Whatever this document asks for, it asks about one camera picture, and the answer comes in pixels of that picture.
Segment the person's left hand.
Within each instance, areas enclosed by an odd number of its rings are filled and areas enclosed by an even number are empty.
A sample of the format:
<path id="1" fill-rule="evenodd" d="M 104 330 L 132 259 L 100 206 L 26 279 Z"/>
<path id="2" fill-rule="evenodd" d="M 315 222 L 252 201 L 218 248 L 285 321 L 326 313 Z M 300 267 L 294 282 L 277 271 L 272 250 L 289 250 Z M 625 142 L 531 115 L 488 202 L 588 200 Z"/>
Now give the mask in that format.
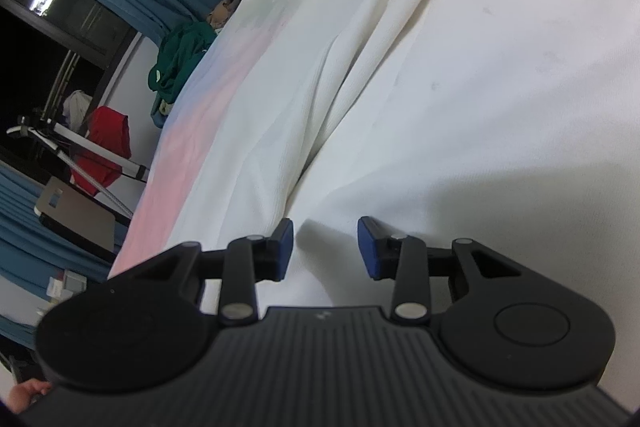
<path id="1" fill-rule="evenodd" d="M 32 401 L 46 395 L 51 389 L 52 385 L 48 381 L 32 378 L 13 386 L 4 404 L 12 413 L 21 414 L 30 407 Z"/>

